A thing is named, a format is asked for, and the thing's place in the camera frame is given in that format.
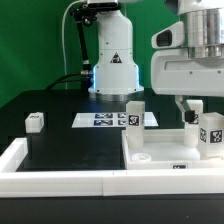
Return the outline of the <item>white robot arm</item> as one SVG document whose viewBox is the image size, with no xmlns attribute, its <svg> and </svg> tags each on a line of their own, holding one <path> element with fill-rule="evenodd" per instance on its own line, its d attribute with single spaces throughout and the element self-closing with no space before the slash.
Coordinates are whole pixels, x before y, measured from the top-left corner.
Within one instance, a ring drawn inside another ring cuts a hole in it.
<svg viewBox="0 0 224 224">
<path fill-rule="evenodd" d="M 93 97 L 121 100 L 141 92 L 133 61 L 133 27 L 118 9 L 120 0 L 87 0 L 97 11 L 99 60 L 93 69 Z M 154 34 L 151 85 L 173 95 L 188 113 L 186 96 L 224 97 L 224 0 L 164 0 L 179 21 Z"/>
</svg>

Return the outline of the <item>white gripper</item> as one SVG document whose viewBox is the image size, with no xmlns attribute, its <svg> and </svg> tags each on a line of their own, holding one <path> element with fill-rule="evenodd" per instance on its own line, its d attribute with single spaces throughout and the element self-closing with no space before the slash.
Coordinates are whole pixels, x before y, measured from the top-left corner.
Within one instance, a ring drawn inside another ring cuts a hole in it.
<svg viewBox="0 0 224 224">
<path fill-rule="evenodd" d="M 221 56 L 191 59 L 184 34 L 184 23 L 176 22 L 151 38 L 151 85 L 156 94 L 176 95 L 183 121 L 193 122 L 186 96 L 224 97 L 224 45 L 216 47 Z"/>
</svg>

